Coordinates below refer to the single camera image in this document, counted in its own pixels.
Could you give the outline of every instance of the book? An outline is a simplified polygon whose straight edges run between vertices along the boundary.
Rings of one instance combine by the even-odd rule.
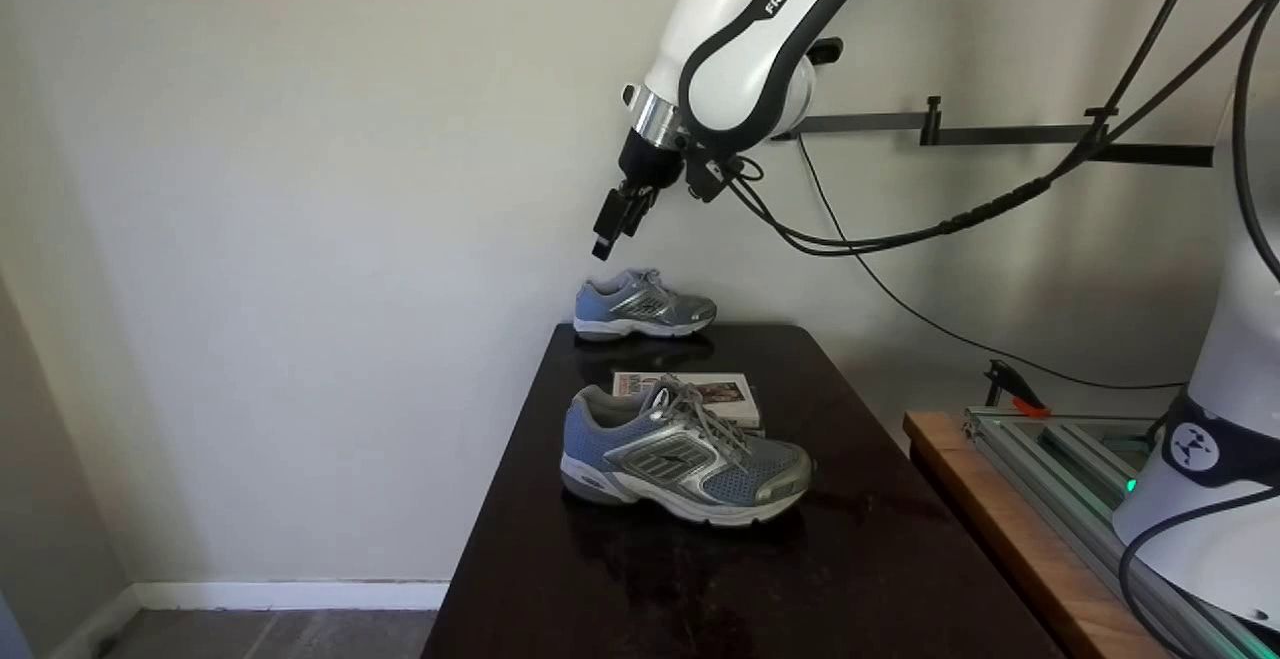
[[[614,372],[613,395],[640,394],[667,372]],[[677,380],[691,384],[703,395],[703,404],[717,417],[727,418],[742,431],[763,435],[760,409],[755,404],[746,375],[721,372],[672,372]]]

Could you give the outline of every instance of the blue sneaker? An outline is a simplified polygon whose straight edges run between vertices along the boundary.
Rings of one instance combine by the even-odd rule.
[[[608,282],[586,282],[573,305],[573,330],[582,339],[686,337],[716,320],[716,303],[704,296],[677,294],[658,270],[627,270]]]
[[[746,526],[795,504],[812,475],[804,449],[744,435],[672,376],[644,395],[586,386],[564,417],[561,480],[596,504],[653,499],[681,520]]]

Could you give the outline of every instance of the baseboard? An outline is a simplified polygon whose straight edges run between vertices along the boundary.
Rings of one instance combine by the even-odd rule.
[[[449,582],[147,582],[143,609],[439,609]]]
[[[97,644],[119,632],[142,605],[133,587],[125,587],[115,599],[97,608],[76,627],[72,636],[51,650],[49,659],[93,659]]]

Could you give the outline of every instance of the shoe sole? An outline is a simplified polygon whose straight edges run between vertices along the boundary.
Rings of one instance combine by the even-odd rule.
[[[589,322],[586,320],[573,319],[573,331],[577,333],[585,340],[616,340],[622,339],[622,337],[632,334],[643,334],[645,337],[663,337],[663,339],[671,339],[672,337],[689,337],[695,331],[704,330],[716,317],[709,320],[703,320],[700,322],[691,322],[691,325],[659,325],[658,322],[645,322],[640,320],[613,320],[608,322]]]
[[[579,499],[593,504],[611,507],[635,504],[641,499],[657,502],[672,516],[694,523],[712,523],[717,527],[745,527],[755,522],[767,522],[786,512],[800,499],[792,494],[760,507],[722,507],[691,502],[678,494],[652,485],[640,477],[622,472],[602,472],[590,464],[579,462],[567,454],[561,456],[561,481],[564,489]]]

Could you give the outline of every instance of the floor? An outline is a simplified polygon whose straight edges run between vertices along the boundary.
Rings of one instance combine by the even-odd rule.
[[[105,659],[417,659],[435,612],[141,612]]]

